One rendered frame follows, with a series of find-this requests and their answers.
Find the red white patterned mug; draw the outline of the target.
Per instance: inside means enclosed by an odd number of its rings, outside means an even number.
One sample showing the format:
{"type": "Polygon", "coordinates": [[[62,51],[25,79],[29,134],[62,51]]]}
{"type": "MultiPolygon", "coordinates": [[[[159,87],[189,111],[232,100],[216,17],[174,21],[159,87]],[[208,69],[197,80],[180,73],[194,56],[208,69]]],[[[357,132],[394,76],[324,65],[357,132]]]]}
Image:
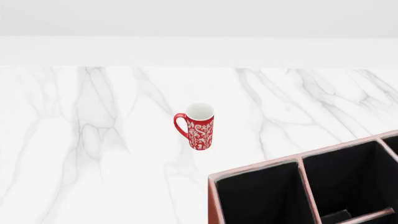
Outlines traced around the red white patterned mug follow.
{"type": "Polygon", "coordinates": [[[186,113],[177,113],[174,116],[176,130],[188,139],[189,145],[196,151],[204,151],[212,145],[215,112],[212,106],[206,103],[194,103],[188,106],[186,113]],[[185,132],[178,124],[177,119],[184,119],[187,125],[185,132]]]}

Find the pink black compartment caddy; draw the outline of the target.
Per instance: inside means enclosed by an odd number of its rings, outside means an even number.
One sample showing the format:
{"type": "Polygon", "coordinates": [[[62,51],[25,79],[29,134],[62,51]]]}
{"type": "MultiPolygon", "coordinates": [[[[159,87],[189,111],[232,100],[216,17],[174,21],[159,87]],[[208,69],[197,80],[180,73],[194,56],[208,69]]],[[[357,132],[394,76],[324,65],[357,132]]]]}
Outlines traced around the pink black compartment caddy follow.
{"type": "Polygon", "coordinates": [[[211,174],[208,224],[398,224],[398,130],[211,174]]]}

